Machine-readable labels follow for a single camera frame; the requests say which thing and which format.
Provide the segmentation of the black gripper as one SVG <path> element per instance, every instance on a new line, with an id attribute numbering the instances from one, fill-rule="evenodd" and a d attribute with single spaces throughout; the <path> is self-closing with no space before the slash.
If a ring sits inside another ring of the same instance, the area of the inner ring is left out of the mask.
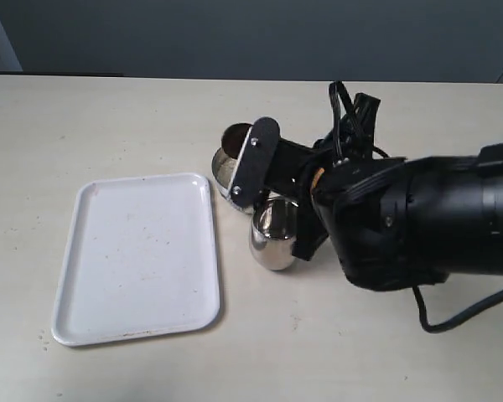
<path id="1" fill-rule="evenodd" d="M 297 180 L 293 256 L 309 261 L 330 240 L 346 279 L 370 291 L 446 281 L 407 249 L 407 185 L 399 158 L 337 167 L 312 162 Z"/>

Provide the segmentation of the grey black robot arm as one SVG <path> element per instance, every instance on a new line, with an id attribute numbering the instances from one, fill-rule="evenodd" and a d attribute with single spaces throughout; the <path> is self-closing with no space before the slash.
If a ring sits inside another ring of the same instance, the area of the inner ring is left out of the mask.
<path id="1" fill-rule="evenodd" d="M 326 240 L 346 279 L 371 291 L 503 276 L 503 143 L 474 156 L 313 167 L 293 255 L 310 260 Z"/>

